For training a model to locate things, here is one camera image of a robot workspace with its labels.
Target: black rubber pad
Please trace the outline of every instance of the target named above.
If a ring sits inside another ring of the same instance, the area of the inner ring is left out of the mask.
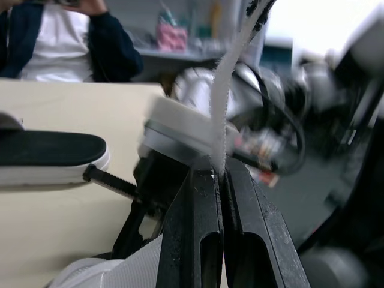
[[[0,166],[78,166],[101,158],[106,149],[93,135],[0,130]]]

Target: hand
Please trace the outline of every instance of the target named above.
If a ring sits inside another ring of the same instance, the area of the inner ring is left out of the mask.
[[[87,16],[98,16],[108,11],[104,0],[79,0],[78,7],[63,6],[68,11],[82,13]]]
[[[0,13],[22,2],[22,0],[0,0]]]

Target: shelf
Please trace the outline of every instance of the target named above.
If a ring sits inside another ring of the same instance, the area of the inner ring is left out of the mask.
[[[156,48],[136,48],[136,50],[142,56],[175,59],[175,60],[191,61],[191,62],[203,62],[207,60],[218,59],[221,57],[218,55],[204,55],[201,53],[191,52],[191,51],[166,52],[166,51],[160,51]]]

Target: phone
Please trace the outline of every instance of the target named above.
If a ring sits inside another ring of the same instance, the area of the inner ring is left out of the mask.
[[[35,4],[47,4],[49,0],[33,0],[32,3]],[[80,6],[80,0],[53,0],[54,4],[57,5],[63,5],[63,6],[71,6],[71,7],[78,7]]]

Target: white shirt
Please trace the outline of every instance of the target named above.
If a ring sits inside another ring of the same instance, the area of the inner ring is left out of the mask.
[[[46,4],[32,58],[20,78],[42,82],[91,82],[88,26],[88,16]]]

